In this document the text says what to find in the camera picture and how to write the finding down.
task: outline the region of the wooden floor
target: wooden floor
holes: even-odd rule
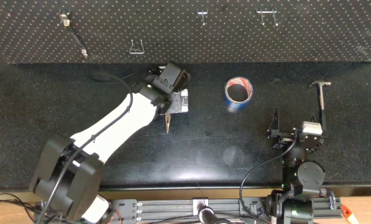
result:
[[[371,197],[342,197],[342,203],[354,213],[359,223],[371,224]],[[22,207],[8,203],[0,203],[0,224],[18,223],[31,224]],[[349,223],[345,218],[332,220],[315,220],[318,224],[346,224]]]

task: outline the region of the hammer head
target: hammer head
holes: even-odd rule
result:
[[[329,82],[329,81],[323,81],[323,80],[316,80],[315,82],[313,82],[312,84],[310,84],[309,86],[311,85],[314,85],[314,84],[318,84],[318,86],[329,86],[329,85],[332,85],[332,82]]]

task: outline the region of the roll of tape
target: roll of tape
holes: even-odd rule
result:
[[[245,77],[231,78],[225,85],[225,101],[232,109],[245,107],[252,96],[253,86]]]

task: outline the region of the black table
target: black table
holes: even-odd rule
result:
[[[152,65],[34,64],[0,62],[0,191],[28,188],[46,141],[91,126],[125,97],[120,83],[98,83],[105,71],[134,83]],[[190,112],[174,114],[166,134],[164,118],[136,132],[106,163],[101,190],[238,187],[247,171],[277,155],[265,138],[276,108],[282,131],[318,115],[317,79],[324,89],[327,135],[309,158],[326,170],[327,186],[371,186],[371,63],[182,64],[192,74]],[[248,107],[226,110],[224,85],[234,76],[254,86]],[[265,165],[249,187],[278,187],[280,160]]]

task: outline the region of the perforated board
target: perforated board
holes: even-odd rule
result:
[[[276,9],[278,26],[271,14],[262,25],[256,9]],[[131,40],[145,53],[130,54]],[[371,61],[371,1],[0,1],[0,54],[9,63]]]

